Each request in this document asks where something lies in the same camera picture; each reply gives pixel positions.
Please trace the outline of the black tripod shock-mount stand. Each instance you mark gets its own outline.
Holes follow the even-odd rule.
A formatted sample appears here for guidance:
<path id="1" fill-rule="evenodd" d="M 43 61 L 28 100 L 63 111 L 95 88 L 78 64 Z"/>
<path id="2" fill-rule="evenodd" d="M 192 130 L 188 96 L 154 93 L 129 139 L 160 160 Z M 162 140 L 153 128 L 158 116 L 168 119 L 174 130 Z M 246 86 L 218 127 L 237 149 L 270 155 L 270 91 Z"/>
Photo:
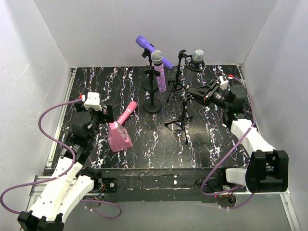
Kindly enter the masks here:
<path id="1" fill-rule="evenodd" d="M 177 67 L 177 72 L 176 72 L 176 77 L 175 77 L 175 80 L 169 80 L 167 83 L 168 85 L 170 85 L 172 83 L 172 89 L 170 91 L 170 94 L 166 100 L 166 102 L 168 103 L 170 98 L 171 98 L 171 95 L 174 94 L 175 92 L 179 91 L 179 90 L 187 90 L 187 88 L 181 84 L 181 81 L 180 81 L 180 75 L 182 74 L 182 71 L 180 69 L 181 67 L 181 61 L 182 59 L 184 59 L 184 62 L 185 62 L 185 65 L 187 67 L 188 70 L 190 70 L 191 72 L 193 73 L 199 73 L 201 71 L 194 71 L 191 67 L 190 67 L 190 64 L 191 64 L 191 58 L 192 58 L 192 54 L 191 55 L 187 55 L 186 54 L 186 50 L 181 50 L 178 54 L 178 67 Z"/>

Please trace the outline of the silver microphone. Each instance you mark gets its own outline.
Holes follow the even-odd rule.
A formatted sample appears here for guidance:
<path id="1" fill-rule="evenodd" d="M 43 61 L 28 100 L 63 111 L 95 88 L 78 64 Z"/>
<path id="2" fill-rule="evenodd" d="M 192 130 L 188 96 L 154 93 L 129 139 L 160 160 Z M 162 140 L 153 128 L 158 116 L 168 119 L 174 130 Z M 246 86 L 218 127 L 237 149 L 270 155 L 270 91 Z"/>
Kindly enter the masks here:
<path id="1" fill-rule="evenodd" d="M 204 52 L 202 50 L 196 50 L 194 52 L 194 54 L 192 55 L 190 67 L 194 71 L 202 71 L 203 70 L 203 68 L 205 66 L 203 57 L 204 57 Z"/>

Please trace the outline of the black round-base stand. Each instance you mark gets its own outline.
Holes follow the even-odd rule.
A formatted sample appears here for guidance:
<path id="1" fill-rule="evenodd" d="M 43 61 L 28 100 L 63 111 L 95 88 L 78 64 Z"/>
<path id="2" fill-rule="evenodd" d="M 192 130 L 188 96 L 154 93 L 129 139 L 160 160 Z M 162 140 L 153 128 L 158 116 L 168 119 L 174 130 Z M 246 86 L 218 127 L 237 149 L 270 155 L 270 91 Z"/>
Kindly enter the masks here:
<path id="1" fill-rule="evenodd" d="M 142 53 L 142 57 L 148 58 L 149 65 L 152 66 L 151 54 L 148 49 L 144 49 L 144 52 Z M 144 91 L 150 91 L 151 86 L 150 86 L 149 75 L 147 75 L 146 79 L 143 81 L 142 87 Z M 153 80 L 153 90 L 154 92 L 158 91 L 158 84 L 157 84 L 156 79 Z"/>
<path id="2" fill-rule="evenodd" d="M 147 99 L 143 103 L 143 109 L 146 113 L 157 114 L 161 109 L 161 102 L 157 99 L 154 99 L 154 88 L 153 80 L 154 76 L 159 77 L 159 71 L 156 71 L 152 66 L 146 65 L 144 68 L 145 74 L 149 75 L 149 84 L 150 84 L 150 99 Z"/>

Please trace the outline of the purple glitter microphone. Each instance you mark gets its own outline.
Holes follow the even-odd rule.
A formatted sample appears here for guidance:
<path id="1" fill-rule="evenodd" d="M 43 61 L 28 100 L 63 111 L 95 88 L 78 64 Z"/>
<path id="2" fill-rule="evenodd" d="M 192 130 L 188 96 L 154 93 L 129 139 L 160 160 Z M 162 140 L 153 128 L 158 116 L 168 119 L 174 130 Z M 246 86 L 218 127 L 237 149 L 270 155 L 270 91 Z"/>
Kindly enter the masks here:
<path id="1" fill-rule="evenodd" d="M 163 66 L 163 54 L 159 50 L 155 50 L 151 53 L 151 60 L 154 64 L 154 70 L 159 72 L 159 76 L 156 77 L 158 89 L 161 93 L 166 92 L 166 79 Z"/>

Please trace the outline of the purple smooth microphone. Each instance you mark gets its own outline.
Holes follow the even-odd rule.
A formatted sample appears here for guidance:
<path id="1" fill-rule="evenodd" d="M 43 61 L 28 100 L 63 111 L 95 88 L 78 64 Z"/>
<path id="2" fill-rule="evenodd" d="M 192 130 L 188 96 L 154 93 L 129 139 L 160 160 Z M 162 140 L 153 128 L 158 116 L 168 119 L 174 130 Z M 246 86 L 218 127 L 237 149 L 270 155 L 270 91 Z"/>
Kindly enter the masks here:
<path id="1" fill-rule="evenodd" d="M 141 35 L 137 36 L 135 41 L 143 49 L 149 50 L 150 53 L 152 53 L 152 52 L 154 52 L 156 50 L 156 48 L 152 44 L 150 44 L 145 37 L 143 37 Z M 173 64 L 165 56 L 163 56 L 162 63 L 168 69 L 172 69 L 173 68 Z"/>

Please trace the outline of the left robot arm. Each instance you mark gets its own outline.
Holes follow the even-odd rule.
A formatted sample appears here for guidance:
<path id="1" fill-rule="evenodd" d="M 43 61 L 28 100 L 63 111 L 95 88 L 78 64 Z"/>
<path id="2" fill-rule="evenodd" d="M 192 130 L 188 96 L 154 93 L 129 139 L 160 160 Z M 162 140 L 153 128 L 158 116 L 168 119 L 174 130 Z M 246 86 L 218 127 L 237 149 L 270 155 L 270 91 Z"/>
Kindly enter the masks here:
<path id="1" fill-rule="evenodd" d="M 82 198 L 102 186 L 101 172 L 83 165 L 93 150 L 100 125 L 114 121 L 113 108 L 108 105 L 105 114 L 97 105 L 76 103 L 75 107 L 77 113 L 51 178 L 44 181 L 46 186 L 36 202 L 17 218 L 25 231 L 62 231 Z"/>

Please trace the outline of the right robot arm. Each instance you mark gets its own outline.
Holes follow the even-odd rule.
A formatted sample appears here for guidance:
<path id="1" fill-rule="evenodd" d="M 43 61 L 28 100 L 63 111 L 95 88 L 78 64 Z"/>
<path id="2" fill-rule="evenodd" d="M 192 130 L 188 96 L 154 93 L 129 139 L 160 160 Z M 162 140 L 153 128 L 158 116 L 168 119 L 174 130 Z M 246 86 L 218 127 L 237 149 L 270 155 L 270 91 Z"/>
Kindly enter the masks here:
<path id="1" fill-rule="evenodd" d="M 214 195 L 214 190 L 227 186 L 227 191 L 245 187 L 251 193 L 285 192 L 288 189 L 289 156 L 277 150 L 259 134 L 252 117 L 244 111 L 247 90 L 234 84 L 229 90 L 227 83 L 213 81 L 208 85 L 190 89 L 188 95 L 202 106 L 214 104 L 223 109 L 223 122 L 238 138 L 248 156 L 247 167 L 213 168 L 205 178 L 201 189 Z"/>

